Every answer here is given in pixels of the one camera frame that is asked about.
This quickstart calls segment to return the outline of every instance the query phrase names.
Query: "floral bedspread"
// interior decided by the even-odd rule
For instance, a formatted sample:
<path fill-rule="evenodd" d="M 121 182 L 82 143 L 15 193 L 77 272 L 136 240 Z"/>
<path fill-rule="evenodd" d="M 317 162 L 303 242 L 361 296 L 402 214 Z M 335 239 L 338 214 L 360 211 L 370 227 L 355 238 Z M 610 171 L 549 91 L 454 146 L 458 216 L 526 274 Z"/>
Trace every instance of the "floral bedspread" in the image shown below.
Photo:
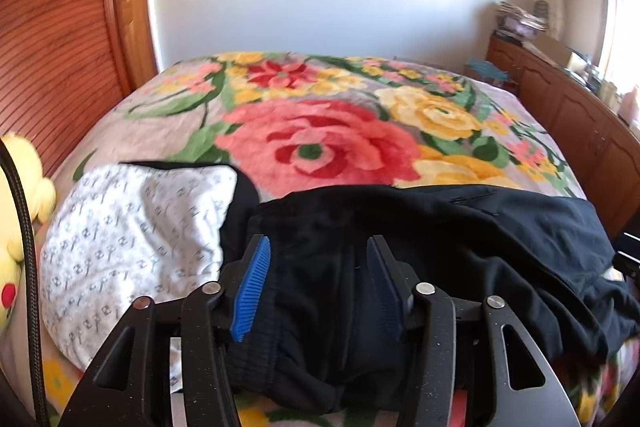
<path fill-rule="evenodd" d="M 584 197 L 556 144 L 513 95 L 375 57 L 233 52 L 180 62 L 102 118 L 54 182 L 61 200 L 86 169 L 160 158 L 231 162 L 263 200 L 338 184 L 490 184 Z M 637 362 L 636 347 L 611 367 L 629 353 Z M 45 331 L 43 350 L 47 395 L 62 411 L 81 375 Z M 610 367 L 569 364 L 562 373 L 585 425 L 620 392 L 620 371 L 612 377 Z M 603 375 L 608 386 L 595 385 Z M 452 425 L 462 425 L 463 397 L 456 404 Z M 259 397 L 240 396 L 238 406 L 244 427 L 283 420 L 383 427 L 396 420 L 371 410 L 312 417 Z"/>

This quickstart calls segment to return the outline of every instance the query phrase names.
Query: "cardboard box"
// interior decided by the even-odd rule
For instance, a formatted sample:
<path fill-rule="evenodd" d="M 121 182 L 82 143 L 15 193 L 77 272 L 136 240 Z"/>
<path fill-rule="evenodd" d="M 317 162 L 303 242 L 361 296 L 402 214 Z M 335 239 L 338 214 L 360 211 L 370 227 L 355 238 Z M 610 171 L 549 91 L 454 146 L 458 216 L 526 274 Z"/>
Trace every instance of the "cardboard box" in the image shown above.
<path fill-rule="evenodd" d="M 556 41 L 546 33 L 539 33 L 533 41 L 533 45 L 561 68 L 580 74 L 587 67 L 587 62 L 582 60 L 571 48 L 567 48 L 562 42 Z"/>

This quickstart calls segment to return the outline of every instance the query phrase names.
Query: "blue object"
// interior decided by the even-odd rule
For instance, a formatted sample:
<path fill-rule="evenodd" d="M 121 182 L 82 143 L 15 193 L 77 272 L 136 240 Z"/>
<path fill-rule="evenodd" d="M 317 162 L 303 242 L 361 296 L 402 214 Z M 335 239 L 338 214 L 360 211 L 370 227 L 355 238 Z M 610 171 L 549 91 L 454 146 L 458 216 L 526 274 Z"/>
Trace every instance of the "blue object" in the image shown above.
<path fill-rule="evenodd" d="M 382 323 L 394 340 L 399 342 L 404 335 L 402 323 L 402 299 L 398 295 L 391 275 L 382 260 L 382 254 L 372 237 L 367 241 L 367 266 L 373 286 L 380 299 Z"/>
<path fill-rule="evenodd" d="M 234 302 L 234 319 L 230 331 L 236 342 L 242 342 L 244 336 L 251 331 L 270 264 L 271 242 L 268 237 L 263 236 L 255 247 Z"/>
<path fill-rule="evenodd" d="M 507 82 L 509 80 L 509 73 L 500 71 L 488 60 L 478 60 L 477 58 L 470 58 L 465 64 L 467 68 L 474 70 L 476 73 L 484 76 L 485 78 L 494 78 L 501 82 Z"/>

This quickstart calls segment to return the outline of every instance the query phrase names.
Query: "red cheek of plush toy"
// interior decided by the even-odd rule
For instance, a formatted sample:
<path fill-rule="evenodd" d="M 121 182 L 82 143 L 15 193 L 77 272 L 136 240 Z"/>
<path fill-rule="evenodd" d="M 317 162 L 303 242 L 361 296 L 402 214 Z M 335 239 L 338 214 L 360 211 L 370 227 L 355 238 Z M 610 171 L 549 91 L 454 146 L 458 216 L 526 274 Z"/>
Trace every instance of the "red cheek of plush toy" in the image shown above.
<path fill-rule="evenodd" d="M 1 298 L 2 306 L 8 310 L 15 301 L 15 284 L 5 284 L 2 288 Z"/>

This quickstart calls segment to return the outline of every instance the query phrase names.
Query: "cabinet door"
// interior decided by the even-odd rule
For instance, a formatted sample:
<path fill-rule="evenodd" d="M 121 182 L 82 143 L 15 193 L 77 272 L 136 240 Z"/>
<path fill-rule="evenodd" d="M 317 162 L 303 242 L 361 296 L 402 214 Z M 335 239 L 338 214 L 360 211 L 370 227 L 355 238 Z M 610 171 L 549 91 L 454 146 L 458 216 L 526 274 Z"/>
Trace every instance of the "cabinet door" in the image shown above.
<path fill-rule="evenodd" d="M 548 129 L 558 107 L 558 91 L 564 82 L 551 66 L 533 57 L 526 57 L 519 83 L 518 97 L 522 105 L 542 127 Z"/>
<path fill-rule="evenodd" d="M 514 44 L 491 37 L 489 50 L 486 52 L 486 60 L 496 68 L 509 73 L 511 78 L 517 80 L 524 52 Z"/>
<path fill-rule="evenodd" d="M 582 186 L 609 237 L 618 235 L 640 207 L 640 143 L 618 122 L 597 147 L 598 161 Z"/>
<path fill-rule="evenodd" d="M 546 129 L 584 188 L 596 166 L 598 147 L 602 139 L 606 139 L 609 120 L 589 93 L 581 87 L 565 84 L 555 118 Z"/>

